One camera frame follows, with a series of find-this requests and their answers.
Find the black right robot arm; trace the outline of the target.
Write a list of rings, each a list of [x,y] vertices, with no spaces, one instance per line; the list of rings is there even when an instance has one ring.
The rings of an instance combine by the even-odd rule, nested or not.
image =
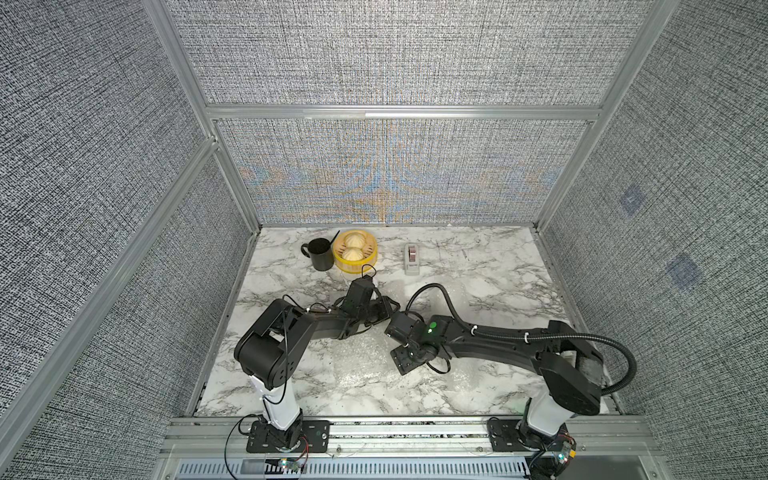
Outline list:
[[[545,328],[502,329],[469,325],[446,315],[429,320],[395,314],[385,334],[399,346],[391,351],[406,375],[441,358],[473,358],[512,365],[543,378],[544,388],[526,404],[517,429],[529,448],[556,439],[572,417],[601,411],[603,357],[568,324]]]

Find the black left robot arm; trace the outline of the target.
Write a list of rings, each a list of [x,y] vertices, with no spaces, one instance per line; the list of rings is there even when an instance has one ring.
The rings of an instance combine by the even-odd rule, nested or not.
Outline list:
[[[391,319],[400,303],[381,293],[371,275],[352,281],[329,306],[299,306],[286,295],[272,301],[237,342],[233,358],[264,406],[266,424],[278,434],[294,433],[302,411],[292,375],[313,340],[345,340]]]

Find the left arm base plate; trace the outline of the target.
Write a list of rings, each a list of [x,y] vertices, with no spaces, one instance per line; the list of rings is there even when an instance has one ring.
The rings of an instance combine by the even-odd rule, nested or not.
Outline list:
[[[326,453],[332,423],[299,418],[283,431],[267,423],[254,421],[246,443],[247,453]]]

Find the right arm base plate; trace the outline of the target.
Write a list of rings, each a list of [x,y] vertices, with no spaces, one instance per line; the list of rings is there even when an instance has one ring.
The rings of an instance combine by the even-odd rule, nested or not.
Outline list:
[[[577,442],[569,434],[563,424],[553,437],[541,436],[532,429],[521,432],[522,419],[490,417],[486,422],[489,442],[496,453],[525,453],[539,452],[562,454],[565,457],[576,450]]]

